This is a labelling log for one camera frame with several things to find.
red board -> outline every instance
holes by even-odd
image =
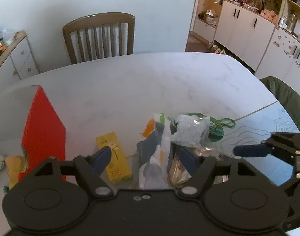
[[[59,161],[65,160],[65,139],[66,129],[43,88],[39,86],[32,101],[22,138],[28,168],[26,172],[19,174],[19,180],[47,157],[55,156]]]

drawer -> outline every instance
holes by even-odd
[[[27,57],[26,61],[24,62],[21,70],[19,71],[19,75],[21,77],[21,79],[25,79],[28,77],[31,77],[33,75],[37,75],[38,71],[36,68],[36,65],[34,63],[32,54],[29,54],[29,56]]]
[[[26,37],[15,47],[10,56],[13,60],[14,66],[18,71],[22,68],[24,61],[30,54],[30,47],[27,43]]]
[[[208,42],[213,42],[215,36],[215,28],[206,24],[200,19],[195,20],[194,32],[206,39]]]
[[[0,67],[0,91],[18,81],[20,81],[18,74],[8,57]]]

glass jar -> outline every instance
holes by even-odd
[[[291,11],[291,13],[287,17],[287,31],[292,33],[296,20],[297,20],[297,13],[295,11]]]

floor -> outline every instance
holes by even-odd
[[[186,45],[185,52],[205,52],[209,53],[207,50],[207,45],[204,43],[200,43],[198,39],[196,39],[193,35],[188,36],[188,41]]]

metal bolt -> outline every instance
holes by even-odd
[[[151,196],[150,196],[150,195],[148,195],[148,194],[144,194],[144,195],[142,196],[142,198],[143,198],[143,199],[150,199],[150,198],[151,198]]]
[[[95,189],[95,193],[98,195],[108,195],[111,193],[111,189],[109,189],[108,187],[97,187]]]
[[[297,179],[300,179],[300,173],[297,173],[297,174],[295,175],[295,177],[296,177]]]
[[[135,200],[135,201],[141,201],[142,198],[141,198],[140,196],[134,196],[134,197],[133,197],[133,200]]]
[[[192,186],[186,186],[186,187],[182,188],[182,193],[184,193],[186,195],[194,195],[197,192],[198,192],[197,188],[192,187]]]

